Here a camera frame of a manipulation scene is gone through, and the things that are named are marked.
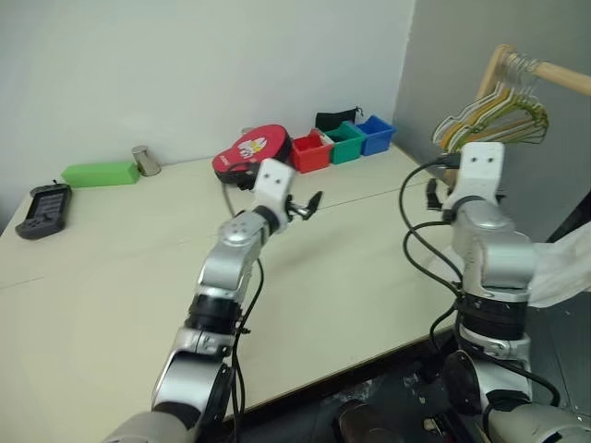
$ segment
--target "blue bin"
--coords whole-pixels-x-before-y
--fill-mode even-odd
[[[361,147],[363,155],[377,154],[384,152],[390,147],[392,135],[396,128],[388,125],[381,118],[372,115],[366,122],[356,125],[366,135],[366,139]]]

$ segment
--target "table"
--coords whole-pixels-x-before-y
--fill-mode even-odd
[[[318,213],[271,238],[265,288],[241,341],[247,406],[427,335],[452,295],[404,259],[398,188],[415,165],[398,149],[295,179]],[[405,194],[414,222],[427,174]],[[252,196],[232,190],[236,208]],[[96,442],[150,406],[151,388],[227,219],[210,162],[167,166],[133,186],[75,190],[68,226],[30,242],[0,237],[0,439]],[[437,247],[451,230],[425,236]],[[427,263],[428,251],[411,249]],[[255,271],[250,290],[258,281]]]

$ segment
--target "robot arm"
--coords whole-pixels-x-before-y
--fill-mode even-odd
[[[464,260],[460,350],[448,356],[443,378],[454,408],[481,415],[493,443],[589,441],[591,428],[571,413],[533,403],[531,380],[510,370],[530,370],[525,311],[536,254],[497,204],[503,149],[500,143],[466,144],[455,189],[443,205],[452,247]]]
[[[151,411],[131,417],[105,443],[185,443],[223,419],[234,379],[223,359],[232,352],[252,266],[292,213],[307,220],[320,203],[320,192],[307,207],[292,203],[294,173],[278,161],[262,162],[253,209],[222,225],[203,264],[187,319],[152,393]]]

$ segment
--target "green block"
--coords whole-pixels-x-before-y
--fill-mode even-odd
[[[72,187],[133,185],[139,171],[134,162],[72,164],[62,177]]]
[[[366,136],[351,122],[342,122],[339,127],[325,134],[334,141],[331,151],[332,164],[350,162],[361,156],[361,145]]]

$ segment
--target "clothing rack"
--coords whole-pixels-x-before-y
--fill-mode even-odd
[[[490,57],[487,70],[485,71],[476,99],[481,99],[494,90],[497,84],[497,74],[500,71],[503,61],[515,48],[510,44],[500,44]],[[549,62],[540,62],[531,72],[534,76],[543,78],[546,81],[561,85],[569,90],[575,90],[584,95],[591,96],[591,77],[574,72],[566,67],[553,65]]]

